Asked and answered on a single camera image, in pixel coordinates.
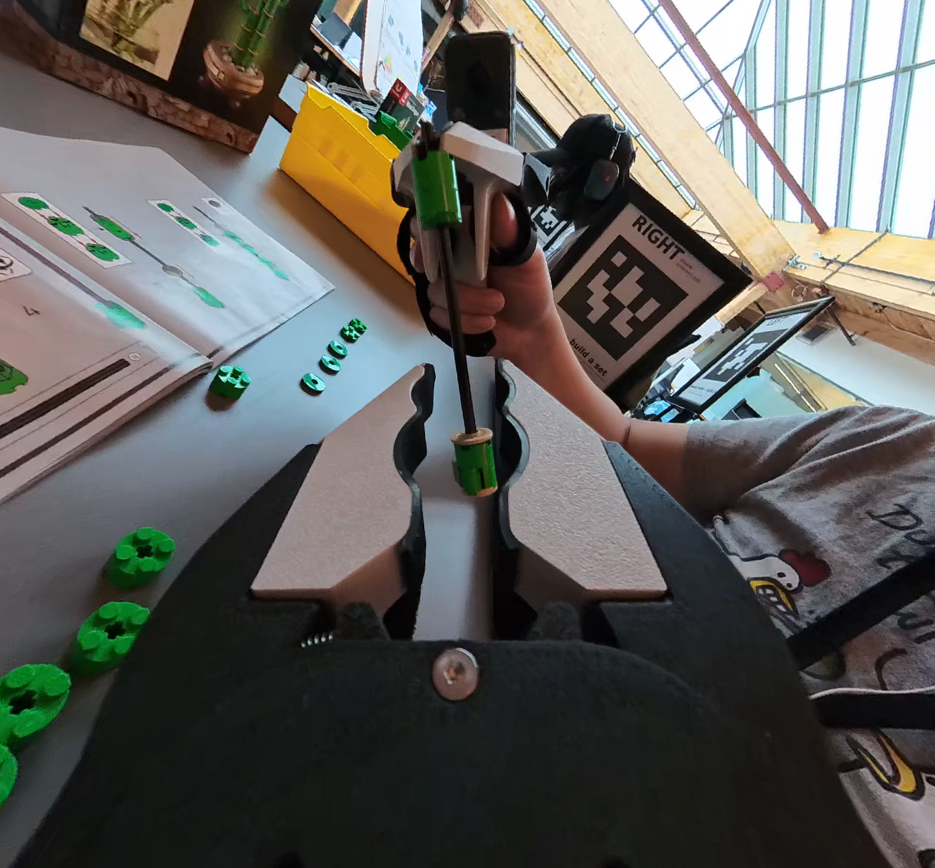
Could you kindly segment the open instruction booklet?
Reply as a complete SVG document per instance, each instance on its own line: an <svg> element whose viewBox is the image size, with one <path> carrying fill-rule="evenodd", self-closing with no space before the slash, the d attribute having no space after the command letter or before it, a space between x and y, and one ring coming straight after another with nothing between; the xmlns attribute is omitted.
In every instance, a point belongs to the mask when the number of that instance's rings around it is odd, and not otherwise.
<svg viewBox="0 0 935 868"><path fill-rule="evenodd" d="M333 284L164 151L1 130L1 498Z"/></svg>

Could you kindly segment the black toy axle rod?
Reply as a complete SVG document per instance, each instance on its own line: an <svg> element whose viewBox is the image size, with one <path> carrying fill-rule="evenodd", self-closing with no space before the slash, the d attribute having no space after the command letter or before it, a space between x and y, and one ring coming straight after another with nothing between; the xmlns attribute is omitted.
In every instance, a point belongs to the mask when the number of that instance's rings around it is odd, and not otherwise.
<svg viewBox="0 0 935 868"><path fill-rule="evenodd" d="M422 144L425 145L428 149L439 149L439 139L440 138L437 132L435 132L435 129L432 126L427 125L421 129L421 134L419 140L416 142L416 146ZM437 257L438 270L440 271L443 289L447 300L450 343L453 352L454 367L457 376L460 404L464 421L464 428L462 431L473 432L477 429L477 424L471 393L460 306L456 292L456 281L454 278L450 240L451 229L452 227L427 230L422 229L419 224L420 232L427 236L427 244L423 245L426 269L429 268L428 249L430 246L432 246L434 248L433 254L435 254Z"/></svg>

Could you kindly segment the black bamboo print box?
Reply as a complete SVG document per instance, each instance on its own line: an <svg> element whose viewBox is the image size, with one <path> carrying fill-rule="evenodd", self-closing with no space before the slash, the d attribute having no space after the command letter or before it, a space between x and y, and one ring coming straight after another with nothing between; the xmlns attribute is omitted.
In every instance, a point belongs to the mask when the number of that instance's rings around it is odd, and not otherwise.
<svg viewBox="0 0 935 868"><path fill-rule="evenodd" d="M249 153L322 0L2 0L39 69Z"/></svg>

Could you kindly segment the yellow plastic bin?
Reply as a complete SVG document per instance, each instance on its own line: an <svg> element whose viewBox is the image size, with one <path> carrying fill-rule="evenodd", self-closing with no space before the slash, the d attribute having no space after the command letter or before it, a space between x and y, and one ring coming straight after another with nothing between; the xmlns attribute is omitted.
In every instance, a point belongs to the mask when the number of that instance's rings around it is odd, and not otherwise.
<svg viewBox="0 0 935 868"><path fill-rule="evenodd" d="M396 245L406 211L391 192L391 165L398 155L363 115L309 84L280 169L409 280Z"/></svg>

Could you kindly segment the large framed marker sign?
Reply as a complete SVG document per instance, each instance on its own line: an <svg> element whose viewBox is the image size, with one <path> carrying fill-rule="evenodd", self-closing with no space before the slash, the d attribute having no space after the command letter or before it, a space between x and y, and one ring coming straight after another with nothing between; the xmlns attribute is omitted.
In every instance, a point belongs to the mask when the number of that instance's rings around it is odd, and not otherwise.
<svg viewBox="0 0 935 868"><path fill-rule="evenodd" d="M555 253L550 272L574 355L621 409L752 282L633 178Z"/></svg>

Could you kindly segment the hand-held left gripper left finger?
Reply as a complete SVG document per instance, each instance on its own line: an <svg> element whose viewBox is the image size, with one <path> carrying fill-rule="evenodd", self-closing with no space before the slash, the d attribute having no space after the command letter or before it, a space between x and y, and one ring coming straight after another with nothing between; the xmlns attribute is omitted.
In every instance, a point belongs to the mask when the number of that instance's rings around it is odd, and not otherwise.
<svg viewBox="0 0 935 868"><path fill-rule="evenodd" d="M414 474L435 380L431 364L415 366L321 441L253 596L369 604L392 638L412 638L427 549Z"/></svg>

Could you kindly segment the green part in bin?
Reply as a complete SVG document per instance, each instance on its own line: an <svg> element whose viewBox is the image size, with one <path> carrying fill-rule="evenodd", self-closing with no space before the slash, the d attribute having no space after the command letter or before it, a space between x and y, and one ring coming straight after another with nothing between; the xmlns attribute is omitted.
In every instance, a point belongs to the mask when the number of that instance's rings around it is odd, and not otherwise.
<svg viewBox="0 0 935 868"><path fill-rule="evenodd" d="M385 137L399 151L406 149L413 140L412 132L401 127L397 119L386 112L378 111L369 122L369 129L375 136Z"/></svg>

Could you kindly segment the person's right hand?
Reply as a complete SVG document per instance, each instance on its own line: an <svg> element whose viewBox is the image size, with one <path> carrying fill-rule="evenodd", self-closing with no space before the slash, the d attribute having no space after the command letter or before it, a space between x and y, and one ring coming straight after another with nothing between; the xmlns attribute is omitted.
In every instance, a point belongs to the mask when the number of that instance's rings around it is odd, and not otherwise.
<svg viewBox="0 0 935 868"><path fill-rule="evenodd" d="M465 347L476 358L506 359L547 386L567 372L567 342L558 321L542 249L529 214L497 194L490 215L490 263L481 285L453 285Z"/></svg>

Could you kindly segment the grey printed t-shirt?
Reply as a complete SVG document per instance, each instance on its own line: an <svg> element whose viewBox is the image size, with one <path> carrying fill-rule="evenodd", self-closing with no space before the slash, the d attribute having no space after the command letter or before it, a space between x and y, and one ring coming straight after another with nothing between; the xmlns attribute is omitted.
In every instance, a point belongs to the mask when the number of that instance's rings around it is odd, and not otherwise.
<svg viewBox="0 0 935 868"><path fill-rule="evenodd" d="M686 507L785 638L919 560L933 567L933 417L851 406L690 426ZM891 866L933 866L925 730L826 734L842 786Z"/></svg>

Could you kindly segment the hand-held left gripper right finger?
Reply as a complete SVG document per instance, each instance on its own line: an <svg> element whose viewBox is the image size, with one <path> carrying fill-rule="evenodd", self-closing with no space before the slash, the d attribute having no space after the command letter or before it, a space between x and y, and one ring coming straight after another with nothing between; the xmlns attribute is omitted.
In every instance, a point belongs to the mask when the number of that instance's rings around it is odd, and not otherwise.
<svg viewBox="0 0 935 868"><path fill-rule="evenodd" d="M669 594L603 438L497 361L497 635L549 604L581 610Z"/></svg>

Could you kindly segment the small framed marker sign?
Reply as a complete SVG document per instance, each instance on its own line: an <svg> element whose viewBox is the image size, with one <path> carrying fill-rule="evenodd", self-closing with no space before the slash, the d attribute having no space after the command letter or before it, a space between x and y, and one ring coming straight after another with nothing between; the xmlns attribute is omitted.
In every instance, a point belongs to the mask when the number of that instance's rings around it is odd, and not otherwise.
<svg viewBox="0 0 935 868"><path fill-rule="evenodd" d="M827 296L766 313L743 338L672 394L670 406L683 414L702 415L835 301L835 297Z"/></svg>

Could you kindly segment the person's right forearm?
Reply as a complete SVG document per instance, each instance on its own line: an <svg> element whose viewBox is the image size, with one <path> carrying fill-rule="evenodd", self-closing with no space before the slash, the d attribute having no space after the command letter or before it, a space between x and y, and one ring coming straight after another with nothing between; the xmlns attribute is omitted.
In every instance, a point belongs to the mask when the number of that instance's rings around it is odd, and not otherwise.
<svg viewBox="0 0 935 868"><path fill-rule="evenodd" d="M606 441L618 443L673 497L684 491L689 428L625 415L584 372L555 310L546 315L529 376Z"/></svg>

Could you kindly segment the white hanging paper sheets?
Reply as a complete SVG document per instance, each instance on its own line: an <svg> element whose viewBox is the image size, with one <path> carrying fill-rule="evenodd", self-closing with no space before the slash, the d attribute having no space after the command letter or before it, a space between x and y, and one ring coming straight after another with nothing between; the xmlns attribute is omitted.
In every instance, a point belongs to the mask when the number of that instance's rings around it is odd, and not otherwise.
<svg viewBox="0 0 935 868"><path fill-rule="evenodd" d="M367 0L362 44L361 79L371 98L384 99L398 81L415 93L425 49L422 0Z"/></svg>

